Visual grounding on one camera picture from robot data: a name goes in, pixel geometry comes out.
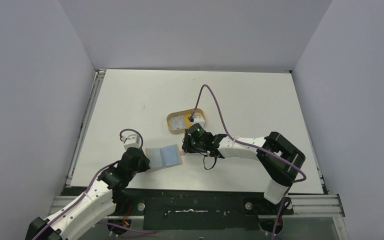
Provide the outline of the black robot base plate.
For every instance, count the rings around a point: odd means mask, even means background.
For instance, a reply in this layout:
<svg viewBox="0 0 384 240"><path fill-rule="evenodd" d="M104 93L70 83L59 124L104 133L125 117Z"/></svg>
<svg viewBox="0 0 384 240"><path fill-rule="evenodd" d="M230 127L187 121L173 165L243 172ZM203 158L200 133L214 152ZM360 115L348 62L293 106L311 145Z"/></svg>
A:
<svg viewBox="0 0 384 240"><path fill-rule="evenodd" d="M277 216L294 214L292 201L273 204L262 192L127 188L115 193L116 208L108 219L142 220L143 229L271 231Z"/></svg>

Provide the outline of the light blue ID card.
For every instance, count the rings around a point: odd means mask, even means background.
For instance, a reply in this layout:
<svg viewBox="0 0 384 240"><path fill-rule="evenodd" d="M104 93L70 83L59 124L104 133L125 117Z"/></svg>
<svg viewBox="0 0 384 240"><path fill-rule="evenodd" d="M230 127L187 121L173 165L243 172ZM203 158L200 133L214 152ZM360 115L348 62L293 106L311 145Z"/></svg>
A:
<svg viewBox="0 0 384 240"><path fill-rule="evenodd" d="M186 127L183 115L172 116L170 118L171 128L173 130L180 130Z"/></svg>

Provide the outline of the beige leather card holder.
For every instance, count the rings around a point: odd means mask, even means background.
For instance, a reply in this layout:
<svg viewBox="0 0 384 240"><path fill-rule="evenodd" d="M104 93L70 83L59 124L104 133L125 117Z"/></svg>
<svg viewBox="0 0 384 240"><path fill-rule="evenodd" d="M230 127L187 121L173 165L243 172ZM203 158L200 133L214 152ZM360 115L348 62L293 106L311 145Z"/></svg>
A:
<svg viewBox="0 0 384 240"><path fill-rule="evenodd" d="M177 144L146 148L145 155L149 159L149 171L158 171L183 164L181 151Z"/></svg>

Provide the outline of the blue credit card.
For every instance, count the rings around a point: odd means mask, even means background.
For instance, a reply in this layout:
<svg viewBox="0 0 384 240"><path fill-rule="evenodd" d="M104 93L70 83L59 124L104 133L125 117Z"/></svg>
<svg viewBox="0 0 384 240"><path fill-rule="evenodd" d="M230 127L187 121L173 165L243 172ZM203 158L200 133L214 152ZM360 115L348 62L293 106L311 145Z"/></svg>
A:
<svg viewBox="0 0 384 240"><path fill-rule="evenodd" d="M161 148L164 167L176 166L181 163L178 145L169 145Z"/></svg>

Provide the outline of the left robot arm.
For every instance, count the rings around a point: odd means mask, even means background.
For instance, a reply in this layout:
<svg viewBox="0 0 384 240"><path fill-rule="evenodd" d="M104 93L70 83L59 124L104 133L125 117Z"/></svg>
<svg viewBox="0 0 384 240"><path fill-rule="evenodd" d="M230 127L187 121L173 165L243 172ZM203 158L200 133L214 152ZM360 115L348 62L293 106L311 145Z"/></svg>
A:
<svg viewBox="0 0 384 240"><path fill-rule="evenodd" d="M134 176L150 169L141 148L130 147L121 159L101 168L86 190L58 212L37 217L28 226L27 240L77 240L104 217L116 211L120 196Z"/></svg>

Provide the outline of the silver credit card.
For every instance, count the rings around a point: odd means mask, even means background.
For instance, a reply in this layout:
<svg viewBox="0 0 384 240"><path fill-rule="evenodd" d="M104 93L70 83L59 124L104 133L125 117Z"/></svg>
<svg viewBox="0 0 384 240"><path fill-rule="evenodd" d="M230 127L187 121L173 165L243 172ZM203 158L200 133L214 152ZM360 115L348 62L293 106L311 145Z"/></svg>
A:
<svg viewBox="0 0 384 240"><path fill-rule="evenodd" d="M149 165L151 169L159 169L164 166L164 160L160 148L148 148L147 157L150 160Z"/></svg>

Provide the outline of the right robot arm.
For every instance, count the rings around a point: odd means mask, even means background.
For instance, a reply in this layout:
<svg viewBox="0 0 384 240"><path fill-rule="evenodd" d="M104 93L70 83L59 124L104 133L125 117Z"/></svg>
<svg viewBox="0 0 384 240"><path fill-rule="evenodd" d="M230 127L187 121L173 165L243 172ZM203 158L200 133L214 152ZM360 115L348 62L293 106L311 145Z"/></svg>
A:
<svg viewBox="0 0 384 240"><path fill-rule="evenodd" d="M277 205L296 183L306 156L282 134L272 131L266 137L233 138L228 134L212 134L195 123L184 132L182 150L205 158L242 158L256 160L270 176L263 194L266 201Z"/></svg>

